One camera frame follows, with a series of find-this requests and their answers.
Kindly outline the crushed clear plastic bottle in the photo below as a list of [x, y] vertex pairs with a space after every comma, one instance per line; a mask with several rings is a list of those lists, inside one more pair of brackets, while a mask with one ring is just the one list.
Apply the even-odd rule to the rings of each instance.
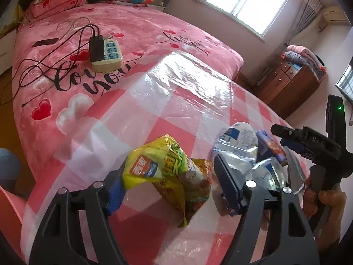
[[272, 191], [281, 191], [287, 185], [285, 166], [275, 157], [256, 162], [255, 132], [248, 123], [237, 122], [219, 136], [212, 149], [221, 198], [231, 217], [242, 214], [248, 205], [243, 193], [248, 180]]

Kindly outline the pink folded quilt pillow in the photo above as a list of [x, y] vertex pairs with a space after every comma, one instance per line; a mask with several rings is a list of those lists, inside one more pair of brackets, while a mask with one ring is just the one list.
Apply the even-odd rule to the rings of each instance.
[[86, 3], [86, 0], [43, 0], [38, 4], [34, 4], [34, 1], [27, 10], [33, 19], [52, 16], [53, 14], [61, 13], [62, 11], [79, 7]]

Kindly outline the brown wooden dresser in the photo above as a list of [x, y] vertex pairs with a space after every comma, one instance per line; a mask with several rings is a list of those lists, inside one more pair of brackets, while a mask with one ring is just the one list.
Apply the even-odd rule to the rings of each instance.
[[286, 119], [319, 88], [320, 82], [307, 65], [277, 58], [264, 72], [255, 95]]

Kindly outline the black charger adapter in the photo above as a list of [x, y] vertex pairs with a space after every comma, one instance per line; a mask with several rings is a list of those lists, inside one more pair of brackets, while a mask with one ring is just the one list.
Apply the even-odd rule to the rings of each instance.
[[89, 39], [90, 62], [98, 62], [105, 59], [104, 40], [101, 35], [91, 36]]

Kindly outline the white bedside cabinet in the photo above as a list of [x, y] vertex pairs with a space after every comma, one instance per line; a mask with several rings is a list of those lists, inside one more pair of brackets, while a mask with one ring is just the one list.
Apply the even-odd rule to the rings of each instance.
[[1, 38], [0, 42], [0, 75], [10, 69], [13, 65], [13, 54], [17, 31], [12, 30]]

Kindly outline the yellow tissue pack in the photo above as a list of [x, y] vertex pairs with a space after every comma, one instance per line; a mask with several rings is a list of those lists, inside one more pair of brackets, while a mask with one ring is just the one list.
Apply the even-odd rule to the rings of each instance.
[[275, 157], [275, 159], [277, 159], [282, 166], [287, 165], [285, 151], [276, 139], [264, 130], [256, 131], [255, 134], [258, 139], [258, 153], [256, 162]]

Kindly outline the white power strip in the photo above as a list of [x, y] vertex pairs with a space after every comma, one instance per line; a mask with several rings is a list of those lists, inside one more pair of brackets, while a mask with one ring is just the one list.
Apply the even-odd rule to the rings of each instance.
[[105, 54], [102, 61], [91, 63], [93, 72], [112, 73], [123, 65], [123, 55], [117, 40], [104, 40]]

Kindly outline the black silver snack bag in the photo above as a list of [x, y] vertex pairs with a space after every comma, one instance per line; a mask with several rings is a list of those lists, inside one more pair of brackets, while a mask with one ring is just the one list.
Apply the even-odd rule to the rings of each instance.
[[288, 183], [294, 195], [304, 190], [306, 176], [296, 155], [287, 146], [284, 147], [287, 158]]

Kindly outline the yellow green noodle wrapper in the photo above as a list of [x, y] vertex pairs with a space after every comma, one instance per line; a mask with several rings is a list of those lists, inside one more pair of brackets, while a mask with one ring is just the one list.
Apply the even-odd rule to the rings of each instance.
[[211, 192], [212, 162], [186, 155], [170, 135], [161, 136], [128, 155], [123, 184], [130, 190], [149, 182], [182, 216], [180, 227], [188, 225], [208, 200]]

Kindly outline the grey curtain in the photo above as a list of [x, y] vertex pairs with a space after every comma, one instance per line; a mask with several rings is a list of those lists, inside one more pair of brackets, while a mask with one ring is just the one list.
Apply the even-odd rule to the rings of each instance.
[[303, 0], [293, 25], [284, 38], [284, 47], [289, 46], [290, 41], [315, 20], [323, 7], [320, 0]]

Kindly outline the folded blankets on dresser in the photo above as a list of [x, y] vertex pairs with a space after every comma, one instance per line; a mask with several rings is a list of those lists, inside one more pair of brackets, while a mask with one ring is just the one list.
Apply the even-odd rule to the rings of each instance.
[[323, 62], [316, 54], [304, 46], [289, 45], [281, 57], [292, 63], [308, 66], [318, 80], [322, 80], [327, 73]]

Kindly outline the wall mounted television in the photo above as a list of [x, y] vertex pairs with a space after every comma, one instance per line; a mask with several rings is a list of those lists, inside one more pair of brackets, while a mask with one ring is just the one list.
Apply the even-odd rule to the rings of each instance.
[[336, 83], [339, 92], [345, 99], [353, 105], [353, 57], [351, 58], [347, 68]]

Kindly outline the pink plastic basin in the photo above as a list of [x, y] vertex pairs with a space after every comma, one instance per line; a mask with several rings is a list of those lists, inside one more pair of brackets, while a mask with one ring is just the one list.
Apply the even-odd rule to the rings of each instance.
[[21, 252], [20, 241], [25, 205], [26, 200], [24, 198], [1, 187], [1, 232], [22, 261], [24, 261], [24, 257]]

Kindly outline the blue cushioned stool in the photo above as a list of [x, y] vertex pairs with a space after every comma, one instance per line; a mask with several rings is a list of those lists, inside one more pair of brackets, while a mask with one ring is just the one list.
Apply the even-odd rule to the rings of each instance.
[[14, 153], [6, 148], [0, 149], [0, 180], [3, 189], [14, 192], [21, 168], [20, 159]]

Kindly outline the black phone on bed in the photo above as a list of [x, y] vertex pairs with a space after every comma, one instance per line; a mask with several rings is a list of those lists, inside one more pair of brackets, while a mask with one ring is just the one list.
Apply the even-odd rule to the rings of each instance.
[[36, 41], [32, 47], [40, 47], [44, 45], [53, 45], [59, 41], [59, 38], [51, 38], [51, 39], [45, 39], [45, 40], [39, 40]]

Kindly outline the air conditioner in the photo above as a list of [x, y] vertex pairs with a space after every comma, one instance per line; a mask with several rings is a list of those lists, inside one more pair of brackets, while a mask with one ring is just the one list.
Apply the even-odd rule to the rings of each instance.
[[322, 32], [327, 26], [350, 26], [345, 12], [339, 6], [327, 7], [317, 24], [318, 32]]

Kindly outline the pink bed with blanket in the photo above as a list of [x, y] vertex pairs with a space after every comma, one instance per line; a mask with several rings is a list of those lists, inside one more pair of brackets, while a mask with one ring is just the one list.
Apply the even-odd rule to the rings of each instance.
[[147, 6], [86, 4], [36, 22], [25, 20], [14, 47], [12, 104], [32, 175], [38, 178], [87, 110], [134, 68], [173, 51], [190, 53], [227, 78], [243, 57], [184, 20]]

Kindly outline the red white checkered tablecloth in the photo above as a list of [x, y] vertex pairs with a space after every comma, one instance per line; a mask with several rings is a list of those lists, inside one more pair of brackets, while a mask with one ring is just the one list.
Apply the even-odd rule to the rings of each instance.
[[[195, 57], [175, 51], [145, 58], [71, 125], [51, 130], [40, 154], [36, 186], [24, 212], [21, 250], [30, 256], [39, 224], [57, 190], [75, 191], [118, 169], [133, 150], [170, 135], [188, 157], [211, 159], [217, 138], [244, 121], [268, 131], [284, 124], [257, 97]], [[239, 223], [220, 214], [220, 188], [187, 227], [150, 183], [126, 194], [110, 224], [130, 264], [219, 264]]]

